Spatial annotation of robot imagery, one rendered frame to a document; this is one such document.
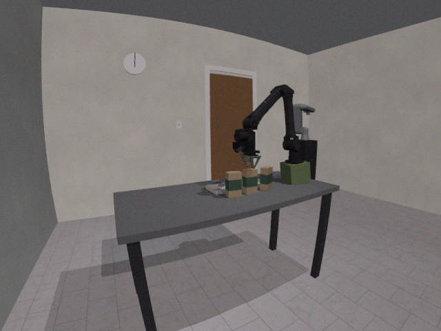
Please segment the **tan rectangular block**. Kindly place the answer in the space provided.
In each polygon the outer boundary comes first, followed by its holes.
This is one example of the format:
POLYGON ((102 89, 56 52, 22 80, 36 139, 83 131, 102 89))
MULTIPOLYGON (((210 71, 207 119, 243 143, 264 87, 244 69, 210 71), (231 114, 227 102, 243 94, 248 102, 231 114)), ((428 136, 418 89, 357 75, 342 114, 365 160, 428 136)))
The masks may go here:
POLYGON ((272 166, 264 166, 260 168, 260 190, 268 191, 272 188, 272 177, 272 166))
POLYGON ((258 170, 254 168, 243 169, 242 193, 252 194, 258 192, 258 170))
POLYGON ((242 172, 225 172, 225 196, 228 198, 242 196, 242 172))

